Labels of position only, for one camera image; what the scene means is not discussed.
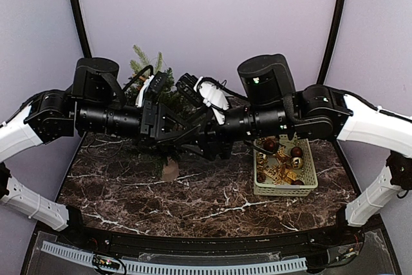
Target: marble table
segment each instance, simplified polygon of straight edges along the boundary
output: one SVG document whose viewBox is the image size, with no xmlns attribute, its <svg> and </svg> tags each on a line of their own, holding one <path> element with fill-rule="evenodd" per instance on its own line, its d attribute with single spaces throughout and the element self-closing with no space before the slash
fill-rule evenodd
<svg viewBox="0 0 412 275">
<path fill-rule="evenodd" d="M 179 177 L 163 182 L 153 159 L 137 154 L 131 140 L 89 134 L 58 202 L 81 209 L 87 226 L 153 236 L 238 237 L 326 227 L 355 192 L 333 146 L 315 140 L 310 147 L 316 190 L 302 198 L 254 196 L 252 151 L 242 143 L 228 160 L 184 154 Z"/>
</svg>

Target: pine branch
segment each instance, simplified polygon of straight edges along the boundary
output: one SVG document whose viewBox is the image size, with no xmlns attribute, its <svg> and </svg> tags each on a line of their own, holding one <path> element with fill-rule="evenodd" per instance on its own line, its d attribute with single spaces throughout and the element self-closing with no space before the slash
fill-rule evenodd
<svg viewBox="0 0 412 275">
<path fill-rule="evenodd" d="M 133 45 L 133 49 L 135 53 L 139 56 L 140 62 L 142 63 L 143 67 L 149 66 L 150 65 L 150 59 L 146 55 L 145 52 L 142 51 L 141 48 L 139 48 L 137 45 Z"/>
<path fill-rule="evenodd" d="M 154 72 L 158 72 L 160 69 L 162 69 L 163 66 L 163 55 L 161 52 L 159 52 L 157 61 L 156 61 L 156 66 L 154 67 Z"/>
<path fill-rule="evenodd" d="M 137 61 L 131 60 L 130 61 L 130 68 L 135 72 L 138 73 L 142 69 L 142 65 L 139 64 Z"/>
</svg>

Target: small christmas tree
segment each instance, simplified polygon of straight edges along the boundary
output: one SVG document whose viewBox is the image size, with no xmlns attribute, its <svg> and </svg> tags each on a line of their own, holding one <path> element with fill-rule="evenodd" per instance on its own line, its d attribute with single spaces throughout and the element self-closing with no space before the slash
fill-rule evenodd
<svg viewBox="0 0 412 275">
<path fill-rule="evenodd" d="M 142 51 L 142 49 L 134 45 L 133 50 L 138 56 L 138 60 L 131 60 L 130 67 L 134 71 L 135 76 L 140 70 L 149 66 L 151 61 L 147 54 Z M 153 65 L 154 74 L 163 69 L 164 60 L 161 52 L 158 52 L 156 58 L 156 64 Z M 159 95 L 159 103 L 165 104 L 169 109 L 174 111 L 177 115 L 181 117 L 187 117 L 192 111 L 193 107 L 190 103 L 179 94 L 179 92 L 174 87 L 174 77 L 172 68 L 165 69 L 164 72 L 167 74 L 167 81 L 163 87 L 162 92 Z M 143 76 L 138 79 L 126 92 L 127 103 L 134 106 L 136 102 L 137 95 L 143 86 L 144 81 L 148 78 L 149 72 L 145 72 Z M 175 162 L 180 159 L 180 152 L 175 149 L 175 147 L 147 147 L 139 145 L 136 141 L 136 148 L 138 154 L 145 154 L 150 156 L 156 166 L 156 174 L 158 176 L 162 175 L 164 165 L 167 165 L 168 158 L 171 158 Z"/>
</svg>

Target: plastic basket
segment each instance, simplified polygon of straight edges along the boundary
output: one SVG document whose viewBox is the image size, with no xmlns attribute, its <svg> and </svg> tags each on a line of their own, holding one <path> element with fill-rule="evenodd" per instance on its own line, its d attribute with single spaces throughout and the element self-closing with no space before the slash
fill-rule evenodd
<svg viewBox="0 0 412 275">
<path fill-rule="evenodd" d="M 257 171 L 256 171 L 256 153 L 253 154 L 253 168 L 254 168 L 254 194 L 259 196 L 307 196 L 312 190 L 317 188 L 317 177 L 314 159 L 312 158 L 312 152 L 310 151 L 309 141 L 307 139 L 298 140 L 294 137 L 291 141 L 287 139 L 287 136 L 280 136 L 280 143 L 286 147 L 285 153 L 299 146 L 303 151 L 303 167 L 299 170 L 294 170 L 299 175 L 299 178 L 303 181 L 304 185 L 275 185 L 269 178 L 265 183 L 258 183 Z M 269 157 L 269 164 L 277 164 L 277 160 L 274 157 Z"/>
</svg>

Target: white wall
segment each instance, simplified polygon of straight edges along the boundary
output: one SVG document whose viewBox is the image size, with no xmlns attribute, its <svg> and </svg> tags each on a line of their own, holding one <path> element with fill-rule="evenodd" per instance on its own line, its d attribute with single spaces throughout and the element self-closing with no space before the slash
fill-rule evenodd
<svg viewBox="0 0 412 275">
<path fill-rule="evenodd" d="M 82 57 L 69 0 L 0 0 L 0 119 L 39 91 L 66 89 Z M 62 138 L 6 161 L 23 184 L 54 199 L 78 145 Z M 0 207 L 1 274 L 20 274 L 34 220 Z"/>
<path fill-rule="evenodd" d="M 286 55 L 297 89 L 316 82 L 335 0 L 80 0 L 93 55 L 120 64 L 122 81 L 137 44 L 164 53 L 175 77 L 227 79 L 246 59 Z"/>
<path fill-rule="evenodd" d="M 375 105 L 412 115 L 412 0 L 346 0 L 326 83 Z M 380 173 L 389 151 L 347 142 L 342 148 L 361 189 Z M 403 274 L 412 274 L 412 196 L 382 211 Z"/>
</svg>

